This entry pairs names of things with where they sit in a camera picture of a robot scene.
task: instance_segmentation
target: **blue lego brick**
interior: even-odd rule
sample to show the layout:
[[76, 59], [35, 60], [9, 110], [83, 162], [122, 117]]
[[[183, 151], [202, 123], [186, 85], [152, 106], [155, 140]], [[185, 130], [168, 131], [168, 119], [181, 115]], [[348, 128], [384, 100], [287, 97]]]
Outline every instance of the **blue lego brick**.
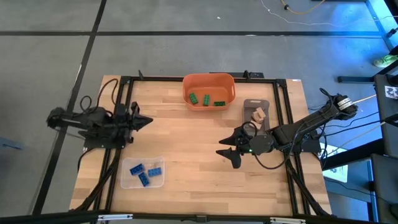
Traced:
[[131, 175], [136, 175], [144, 171], [144, 165], [138, 164], [135, 167], [130, 169]]
[[162, 168], [160, 168], [160, 167], [148, 170], [149, 177], [154, 177], [154, 176], [160, 175], [160, 174], [162, 174]]
[[143, 173], [140, 173], [140, 174], [138, 175], [138, 177], [139, 177], [139, 180], [141, 180], [141, 183], [142, 183], [142, 185], [143, 185], [144, 187], [146, 187], [146, 186], [149, 185], [148, 177], [145, 175], [144, 172], [143, 172]]

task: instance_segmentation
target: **wooden tabletop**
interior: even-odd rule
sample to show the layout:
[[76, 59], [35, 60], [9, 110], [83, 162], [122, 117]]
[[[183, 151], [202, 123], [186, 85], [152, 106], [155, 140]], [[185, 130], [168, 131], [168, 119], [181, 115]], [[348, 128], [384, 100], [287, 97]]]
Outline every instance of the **wooden tabletop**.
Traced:
[[[111, 78], [104, 76], [102, 85]], [[173, 213], [212, 215], [292, 215], [286, 169], [263, 169], [253, 156], [242, 157], [239, 169], [216, 150], [229, 146], [218, 141], [232, 135], [242, 123], [243, 101], [248, 98], [270, 102], [270, 126], [278, 125], [274, 92], [271, 84], [235, 83], [236, 98], [225, 111], [189, 111], [182, 98], [182, 82], [134, 82], [132, 101], [138, 102], [140, 114], [154, 119], [134, 132], [134, 143], [122, 150], [114, 189], [112, 212]], [[287, 80], [294, 121], [308, 115], [302, 83]], [[100, 106], [113, 110], [112, 85], [105, 88]], [[287, 116], [282, 90], [284, 121]], [[104, 149], [95, 149], [81, 162], [70, 208], [79, 206], [97, 184]], [[164, 185], [159, 188], [121, 188], [122, 164], [125, 158], [163, 157]], [[327, 212], [330, 205], [320, 163], [309, 153], [302, 153], [305, 183]], [[267, 166], [276, 166], [283, 157], [279, 151], [262, 154]], [[101, 199], [104, 207], [107, 186]], [[302, 201], [296, 187], [299, 210]]]

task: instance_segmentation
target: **gray floor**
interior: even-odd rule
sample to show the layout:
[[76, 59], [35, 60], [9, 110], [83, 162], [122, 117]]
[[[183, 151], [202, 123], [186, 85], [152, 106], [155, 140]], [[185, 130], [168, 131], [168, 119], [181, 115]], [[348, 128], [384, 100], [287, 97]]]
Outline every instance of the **gray floor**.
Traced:
[[[305, 16], [288, 13], [279, 1], [263, 3], [290, 22], [351, 25], [289, 24], [269, 14], [260, 0], [113, 0], [106, 5], [99, 29], [377, 31], [364, 3], [327, 2]], [[289, 2], [298, 11], [316, 3]], [[91, 30], [99, 6], [99, 0], [2, 0], [0, 30]], [[352, 23], [358, 18], [364, 19]], [[0, 136], [24, 145], [21, 151], [0, 149], [0, 217], [30, 212], [56, 135], [46, 127], [45, 119], [52, 108], [66, 105], [87, 41], [87, 37], [0, 37]], [[371, 61], [387, 53], [384, 41], [377, 37], [97, 37], [78, 99], [95, 96], [103, 75], [137, 75], [138, 69], [147, 76], [250, 70], [269, 78], [302, 79], [308, 107], [313, 108], [326, 100], [320, 87], [354, 100], [374, 94], [371, 85], [339, 84], [336, 77], [374, 75], [380, 69]], [[358, 117], [373, 113], [376, 100], [365, 101], [359, 108]], [[376, 119], [377, 115], [356, 124]], [[328, 142], [339, 146], [352, 134], [330, 136]], [[377, 130], [345, 148], [380, 136]], [[68, 209], [81, 148], [81, 140], [66, 138], [44, 212]], [[345, 217], [333, 205], [332, 209]]]

